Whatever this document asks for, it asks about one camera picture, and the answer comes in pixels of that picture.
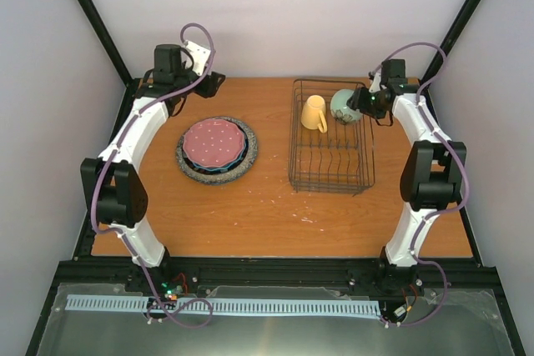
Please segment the mint green ceramic bowl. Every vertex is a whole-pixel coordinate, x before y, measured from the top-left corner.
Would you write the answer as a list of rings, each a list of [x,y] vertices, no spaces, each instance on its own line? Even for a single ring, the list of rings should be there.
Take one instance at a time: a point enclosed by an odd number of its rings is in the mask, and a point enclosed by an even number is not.
[[[337,123],[351,125],[358,123],[363,114],[359,110],[354,110],[347,105],[354,94],[354,89],[340,89],[330,100],[330,114]]]

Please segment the yellow ceramic mug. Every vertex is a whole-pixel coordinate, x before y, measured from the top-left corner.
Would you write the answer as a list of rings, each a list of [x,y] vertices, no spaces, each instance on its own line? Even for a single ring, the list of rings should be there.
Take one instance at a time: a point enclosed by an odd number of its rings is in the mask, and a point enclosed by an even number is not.
[[[309,96],[303,104],[300,121],[309,130],[326,133],[328,126],[325,100],[319,95]]]

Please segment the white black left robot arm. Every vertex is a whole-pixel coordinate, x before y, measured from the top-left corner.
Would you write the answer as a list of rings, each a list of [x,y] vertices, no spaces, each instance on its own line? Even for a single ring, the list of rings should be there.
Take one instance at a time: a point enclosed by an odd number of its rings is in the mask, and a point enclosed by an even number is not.
[[[154,67],[140,82],[122,127],[96,158],[86,158],[80,166],[93,231],[116,234],[133,262],[147,267],[145,283],[159,292],[172,285],[174,271],[162,263],[167,249],[147,219],[148,194],[139,168],[179,100],[190,93],[205,98],[216,94],[222,77],[212,72],[213,59],[213,48],[192,41],[158,45]]]

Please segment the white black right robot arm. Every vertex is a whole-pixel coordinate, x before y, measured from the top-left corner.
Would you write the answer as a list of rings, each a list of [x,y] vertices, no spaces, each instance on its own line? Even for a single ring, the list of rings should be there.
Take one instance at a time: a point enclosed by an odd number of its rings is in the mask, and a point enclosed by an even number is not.
[[[376,122],[387,118],[400,123],[411,144],[400,176],[403,210],[382,250],[375,279],[380,291],[393,293],[415,281],[415,266],[421,263],[421,247],[432,224],[449,212],[451,204],[464,200],[466,146],[438,126],[421,87],[409,83],[402,59],[385,60],[373,73],[371,85],[355,89],[346,105]]]

